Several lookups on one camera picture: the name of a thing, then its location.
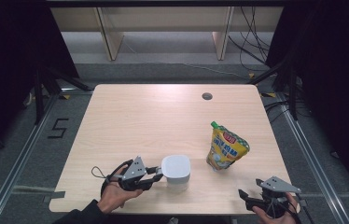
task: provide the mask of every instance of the gray carpet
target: gray carpet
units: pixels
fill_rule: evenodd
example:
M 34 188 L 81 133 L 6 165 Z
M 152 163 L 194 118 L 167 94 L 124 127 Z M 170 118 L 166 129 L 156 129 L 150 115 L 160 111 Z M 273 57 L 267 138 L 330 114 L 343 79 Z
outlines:
M 242 84 L 248 81 L 250 73 L 248 69 L 239 64 L 205 64 L 202 66 L 231 74 L 218 73 L 206 68 L 195 68 L 184 64 L 161 63 L 77 64 L 77 70 L 81 75 L 81 80 L 90 86 L 99 83 Z M 253 68 L 264 69 L 265 67 L 253 65 Z M 258 84 L 258 90 L 272 92 L 273 80 L 274 77 L 270 77 L 262 81 Z M 64 82 L 61 84 L 63 87 L 71 87 Z M 50 223 L 63 215 L 51 213 L 47 199 L 59 180 L 90 98 L 89 94 L 71 94 L 68 100 L 56 102 L 16 188 L 14 188 L 0 216 L 0 223 Z M 265 105 L 276 102 L 276 98 L 263 97 L 261 99 Z M 303 103 L 298 103 L 298 111 L 300 126 L 349 213 L 349 174 L 343 168 L 341 161 L 329 155 L 330 144 Z M 57 119 L 68 119 L 58 123 L 58 127 L 64 127 L 66 131 L 63 138 L 52 139 L 49 136 L 60 134 L 58 131 L 52 130 Z M 269 119 L 272 121 L 272 129 L 291 181 L 302 189 L 301 196 L 309 203 L 308 209 L 314 223 L 336 223 L 280 106 L 275 107 L 269 113 Z M 3 137 L 6 147 L 0 149 L 0 185 L 4 182 L 12 164 L 17 159 L 23 144 L 33 129 L 34 122 L 35 106 L 30 105 L 20 112 L 6 136 Z M 254 215 L 234 218 L 236 218 L 237 223 L 256 223 L 257 221 L 257 217 Z M 300 212 L 300 218 L 302 223 L 309 223 L 304 211 Z

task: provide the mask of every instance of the floor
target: floor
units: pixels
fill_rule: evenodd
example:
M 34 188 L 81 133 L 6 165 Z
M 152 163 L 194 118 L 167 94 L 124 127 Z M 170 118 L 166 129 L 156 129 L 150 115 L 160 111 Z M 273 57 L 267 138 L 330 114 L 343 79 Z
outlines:
M 243 44 L 240 33 L 230 36 L 239 45 Z M 258 36 L 268 45 L 272 39 L 270 33 Z M 107 60 L 98 33 L 63 33 L 63 37 L 80 79 L 90 86 L 99 83 L 244 84 L 250 76 L 261 74 L 259 70 L 267 69 L 246 53 L 241 54 L 232 42 L 227 46 L 225 60 L 218 61 L 209 33 L 126 33 L 114 62 Z M 247 44 L 244 47 L 264 60 L 258 48 Z M 272 95 L 274 78 L 260 82 L 258 90 L 267 93 L 261 100 L 267 106 L 267 115 L 292 184 L 302 189 L 301 197 L 307 200 L 314 223 L 349 223 L 349 174 L 341 160 L 330 155 L 330 143 L 301 97 L 297 102 L 298 120 L 291 118 L 286 104 L 278 104 L 286 99 L 286 92 Z M 0 223 L 51 223 L 63 216 L 49 211 L 49 199 L 55 196 L 56 183 L 91 94 L 72 91 L 73 87 L 66 83 L 61 85 L 70 98 L 47 98 L 49 115 L 40 127 L 35 126 L 32 99 L 3 136 Z M 58 134 L 52 127 L 63 118 L 69 120 L 58 123 L 66 129 L 64 137 L 49 138 Z M 300 219 L 302 223 L 312 223 L 303 209 Z M 231 222 L 256 223 L 257 217 L 231 217 Z

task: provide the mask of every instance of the table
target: table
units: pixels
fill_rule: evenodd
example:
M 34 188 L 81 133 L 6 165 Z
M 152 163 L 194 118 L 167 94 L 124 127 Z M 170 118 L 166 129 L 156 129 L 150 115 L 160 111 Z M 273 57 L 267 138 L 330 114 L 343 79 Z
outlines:
M 204 100 L 204 93 L 212 94 Z M 250 152 L 228 170 L 214 172 L 206 163 L 216 121 L 237 133 Z M 166 178 L 116 213 L 206 214 L 251 213 L 238 189 L 260 198 L 256 178 L 276 175 L 289 182 L 258 90 L 252 85 L 134 84 L 98 85 L 79 127 L 75 142 L 52 199 L 52 212 L 83 209 L 100 198 L 103 179 L 91 174 L 98 166 L 110 174 L 123 161 L 140 155 L 145 166 L 161 165 L 168 155 L 190 158 L 188 189 L 170 191 Z

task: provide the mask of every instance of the wooden tabletop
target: wooden tabletop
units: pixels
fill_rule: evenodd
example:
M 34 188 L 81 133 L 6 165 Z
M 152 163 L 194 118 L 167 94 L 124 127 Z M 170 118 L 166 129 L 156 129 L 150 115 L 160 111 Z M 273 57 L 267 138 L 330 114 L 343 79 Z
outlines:
M 211 100 L 204 100 L 204 93 Z M 250 152 L 229 169 L 215 172 L 206 163 L 216 121 L 237 133 Z M 147 167 L 161 166 L 169 155 L 190 158 L 188 189 L 175 192 L 163 177 L 116 213 L 208 214 L 251 213 L 238 189 L 260 198 L 256 178 L 276 175 L 289 181 L 258 90 L 252 85 L 99 85 L 96 87 L 52 199 L 53 212 L 83 209 L 99 200 L 103 179 L 91 174 L 98 166 L 109 175 L 122 162 L 141 156 Z

